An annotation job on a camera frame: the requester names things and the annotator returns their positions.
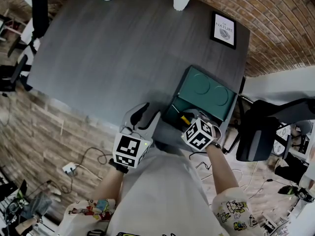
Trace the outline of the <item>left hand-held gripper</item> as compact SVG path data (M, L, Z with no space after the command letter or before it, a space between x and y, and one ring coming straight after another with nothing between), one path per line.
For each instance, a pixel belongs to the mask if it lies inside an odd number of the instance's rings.
M136 168L149 151L161 116L161 112L157 111L145 126L140 126L149 105L149 102L140 104L135 107L135 112L126 114L114 140L112 153L115 164Z

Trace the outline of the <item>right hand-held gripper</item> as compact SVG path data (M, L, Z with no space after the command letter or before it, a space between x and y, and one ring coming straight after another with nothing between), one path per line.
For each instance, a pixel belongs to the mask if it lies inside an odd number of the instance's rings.
M198 109L185 110L183 115L190 122L190 125L182 133L182 140L195 151L203 151L214 139L209 117Z

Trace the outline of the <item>person's right hand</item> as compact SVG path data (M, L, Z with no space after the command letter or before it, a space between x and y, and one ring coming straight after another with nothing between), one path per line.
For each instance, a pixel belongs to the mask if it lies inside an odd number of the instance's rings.
M213 137L213 143L217 144L221 139L221 130L216 125L212 125L212 137Z

